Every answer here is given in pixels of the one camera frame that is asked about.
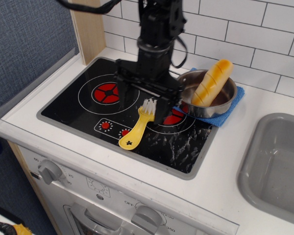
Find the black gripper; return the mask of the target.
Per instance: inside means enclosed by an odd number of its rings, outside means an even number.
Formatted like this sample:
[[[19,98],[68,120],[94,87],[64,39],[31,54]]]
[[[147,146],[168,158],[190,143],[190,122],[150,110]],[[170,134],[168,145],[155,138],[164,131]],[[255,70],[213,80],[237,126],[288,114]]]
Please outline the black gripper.
[[[155,124],[162,124],[171,109],[179,104],[183,86],[169,74],[173,47],[165,51],[139,49],[138,60],[115,61],[120,105],[130,105],[134,89],[157,99]]]

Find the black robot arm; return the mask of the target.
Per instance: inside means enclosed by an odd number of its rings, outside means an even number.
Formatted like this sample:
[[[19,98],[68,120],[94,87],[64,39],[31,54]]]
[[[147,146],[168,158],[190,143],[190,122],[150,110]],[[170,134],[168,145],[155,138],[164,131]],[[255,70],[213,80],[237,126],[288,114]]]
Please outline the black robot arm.
[[[141,33],[136,62],[116,61],[120,106],[125,107],[141,90],[156,100],[155,123],[161,124],[181,100],[183,86],[169,74],[174,42],[180,41],[186,19],[180,0],[139,1]]]

